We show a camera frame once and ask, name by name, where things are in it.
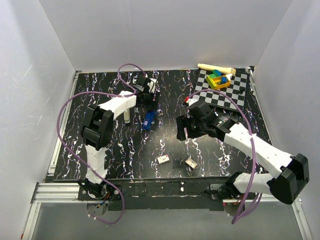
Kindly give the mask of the blue black stapler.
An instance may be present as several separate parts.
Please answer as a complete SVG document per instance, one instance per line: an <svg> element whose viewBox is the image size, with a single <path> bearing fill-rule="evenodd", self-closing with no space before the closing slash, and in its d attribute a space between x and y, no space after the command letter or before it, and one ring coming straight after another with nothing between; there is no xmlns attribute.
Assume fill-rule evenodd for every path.
<svg viewBox="0 0 320 240"><path fill-rule="evenodd" d="M148 110L145 118L142 122L142 129L149 130L151 128L151 125L153 124L154 117L155 117L156 111L155 110Z"/></svg>

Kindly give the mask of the white beige stapler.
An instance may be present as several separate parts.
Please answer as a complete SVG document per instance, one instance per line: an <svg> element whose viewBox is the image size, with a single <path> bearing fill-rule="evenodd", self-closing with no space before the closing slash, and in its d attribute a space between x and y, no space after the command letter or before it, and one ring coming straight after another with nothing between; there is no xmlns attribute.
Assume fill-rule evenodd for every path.
<svg viewBox="0 0 320 240"><path fill-rule="evenodd" d="M130 110L127 109L123 112L123 119L125 124L129 124L131 122Z"/></svg>

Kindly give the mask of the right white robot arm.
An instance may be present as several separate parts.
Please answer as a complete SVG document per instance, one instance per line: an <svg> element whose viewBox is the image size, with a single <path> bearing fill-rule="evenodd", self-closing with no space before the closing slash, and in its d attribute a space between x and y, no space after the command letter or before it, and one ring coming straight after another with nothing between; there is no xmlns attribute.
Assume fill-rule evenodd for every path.
<svg viewBox="0 0 320 240"><path fill-rule="evenodd" d="M203 100L187 99L188 114L177 117L177 139L209 136L237 148L267 172L251 175L237 171L212 195L237 199L246 191L274 196L292 204L310 180L309 161L299 153L295 156L262 140L226 113L216 115Z"/></svg>

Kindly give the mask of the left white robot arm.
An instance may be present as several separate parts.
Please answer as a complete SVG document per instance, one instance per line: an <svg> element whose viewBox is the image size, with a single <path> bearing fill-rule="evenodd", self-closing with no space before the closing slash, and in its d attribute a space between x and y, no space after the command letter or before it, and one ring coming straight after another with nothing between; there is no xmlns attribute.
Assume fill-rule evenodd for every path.
<svg viewBox="0 0 320 240"><path fill-rule="evenodd" d="M85 179L78 181L88 195L95 200L103 199L106 187L102 184L102 178L106 177L105 152L109 145L114 129L114 120L123 114L124 122L130 123L130 109L133 107L147 108L146 116L142 122L142 128L149 130L154 122L154 116L158 108L159 95L155 89L147 92L138 91L133 96L131 92L123 90L120 96L99 105L90 105L80 130L80 135L86 150L87 164L90 169Z"/></svg>

